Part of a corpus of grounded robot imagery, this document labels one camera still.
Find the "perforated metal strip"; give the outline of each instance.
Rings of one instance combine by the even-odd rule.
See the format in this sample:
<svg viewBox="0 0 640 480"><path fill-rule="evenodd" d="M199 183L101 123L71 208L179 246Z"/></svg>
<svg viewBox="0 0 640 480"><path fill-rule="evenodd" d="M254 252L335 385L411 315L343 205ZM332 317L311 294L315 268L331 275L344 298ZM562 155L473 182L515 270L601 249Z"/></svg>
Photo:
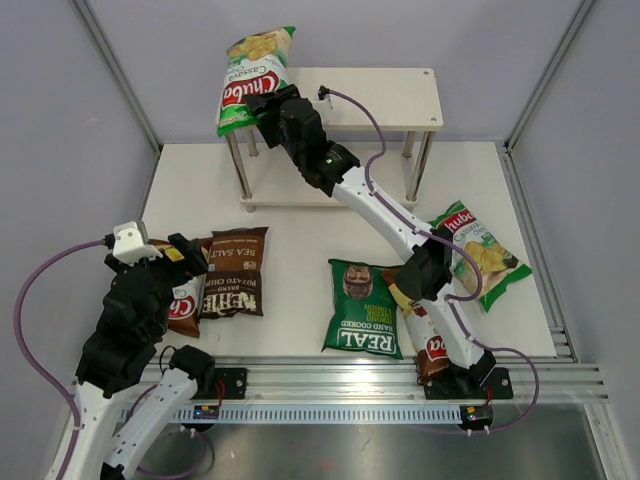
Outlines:
<svg viewBox="0 0 640 480"><path fill-rule="evenodd" d="M122 411L124 421L129 408ZM217 420L194 418L194 406L185 405L172 423L255 424L458 424L460 410L453 405L225 405Z"/></svg>

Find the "gray wall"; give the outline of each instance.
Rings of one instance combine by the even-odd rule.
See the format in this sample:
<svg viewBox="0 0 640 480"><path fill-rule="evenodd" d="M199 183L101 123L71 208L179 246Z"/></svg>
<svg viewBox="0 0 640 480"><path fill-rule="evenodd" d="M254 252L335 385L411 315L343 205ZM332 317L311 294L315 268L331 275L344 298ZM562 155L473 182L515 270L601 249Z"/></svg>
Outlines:
<svg viewBox="0 0 640 480"><path fill-rule="evenodd" d="M433 67L440 138L504 139L578 0L90 3L158 135L179 143L217 138L225 50L282 24L298 27L291 65Z"/></svg>
<svg viewBox="0 0 640 480"><path fill-rule="evenodd" d="M640 3L600 2L516 147L584 360L640 473Z"/></svg>
<svg viewBox="0 0 640 480"><path fill-rule="evenodd" d="M20 356L15 296L45 259L135 216L153 154L66 0L3 0L0 64L0 476L37 479L67 410ZM101 310L105 253L64 261L27 297L29 345L67 384Z"/></svg>

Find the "black cable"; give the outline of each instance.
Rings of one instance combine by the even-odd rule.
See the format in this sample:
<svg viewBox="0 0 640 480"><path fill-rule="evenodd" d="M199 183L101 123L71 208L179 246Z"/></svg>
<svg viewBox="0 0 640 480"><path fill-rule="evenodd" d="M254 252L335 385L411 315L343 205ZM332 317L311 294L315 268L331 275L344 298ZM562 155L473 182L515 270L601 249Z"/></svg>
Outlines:
<svg viewBox="0 0 640 480"><path fill-rule="evenodd" d="M164 375L164 370L162 369L162 358L164 357L164 354L167 353L167 350L169 350L170 348L173 348L174 353L178 351L178 349L173 345L167 345L162 349L162 352L160 353L160 358L158 358L158 366L160 367L160 374L162 375Z"/></svg>

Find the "white shelf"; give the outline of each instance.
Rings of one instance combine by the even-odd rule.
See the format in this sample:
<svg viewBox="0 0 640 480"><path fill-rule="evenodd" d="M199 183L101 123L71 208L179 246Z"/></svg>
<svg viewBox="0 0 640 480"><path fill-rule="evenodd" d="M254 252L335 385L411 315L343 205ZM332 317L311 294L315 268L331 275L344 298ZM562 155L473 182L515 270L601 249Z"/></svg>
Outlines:
<svg viewBox="0 0 640 480"><path fill-rule="evenodd" d="M442 128L442 110L430 68L289 68L300 94L316 98L320 85L354 97L386 131L436 131ZM328 130L373 130L360 109L333 98Z"/></svg>
<svg viewBox="0 0 640 480"><path fill-rule="evenodd" d="M143 219L153 237L174 232L207 236L211 229L240 226L271 227L263 266L265 316L203 320L199 340L170 332L164 343L193 344L219 356L353 357L347 352L320 352L333 314L327 260L336 257L393 265L398 261L394 251L347 209L262 208L247 213L238 202L240 189L233 164L220 152L218 144L166 145ZM382 184L386 180L375 178ZM506 248L527 261L492 143L434 144L414 213L429 220L458 199ZM485 343L515 347L533 356L555 356L533 276L511 285L489 313L476 303L465 304L464 309ZM402 322L399 336L402 351L413 356Z"/></svg>
<svg viewBox="0 0 640 480"><path fill-rule="evenodd" d="M380 151L379 143L341 144L358 157L363 165ZM259 207L344 207L322 191L309 187L282 147L270 150L264 143L259 143L260 154L256 158L249 157L246 144L239 145L239 148L252 192L250 199L242 199L243 204ZM231 153L224 144L213 145L212 153L214 158L223 158L230 164L233 162ZM416 204L406 199L414 163L402 156L401 145L390 144L386 155L376 160L372 168L373 176L380 179L378 183L406 207Z"/></svg>

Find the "shelf leg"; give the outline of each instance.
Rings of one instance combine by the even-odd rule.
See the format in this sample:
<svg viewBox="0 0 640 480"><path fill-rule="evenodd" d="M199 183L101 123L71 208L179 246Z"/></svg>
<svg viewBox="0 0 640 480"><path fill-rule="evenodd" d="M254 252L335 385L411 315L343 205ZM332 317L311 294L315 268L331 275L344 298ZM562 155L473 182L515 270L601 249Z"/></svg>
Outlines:
<svg viewBox="0 0 640 480"><path fill-rule="evenodd" d="M258 156L258 146L256 145L256 137L253 134L253 128L247 128L247 147L249 148L249 156L256 158Z"/></svg>
<svg viewBox="0 0 640 480"><path fill-rule="evenodd" d="M416 161L416 166L413 169L411 184L407 190L407 200L410 202L415 202L418 198L418 189L420 188L424 169L427 166L427 157L431 151L431 145L433 145L433 137L435 137L435 134L436 132L424 132L424 136L422 137L418 160Z"/></svg>
<svg viewBox="0 0 640 480"><path fill-rule="evenodd" d="M407 139L404 141L404 150L402 156L404 158L411 158L413 154L413 144L416 141L416 132L407 132Z"/></svg>
<svg viewBox="0 0 640 480"><path fill-rule="evenodd" d="M242 156L240 155L240 148L238 148L238 139L236 134L231 132L225 135L229 152L231 152L231 158L233 159L233 165L236 167L236 173L238 174L238 180L240 180L240 189L242 190L242 198L249 200L251 198L251 188L249 188L249 180L247 180L247 174L244 171L244 164L242 163ZM248 206L247 211L252 213L255 211L255 207Z"/></svg>

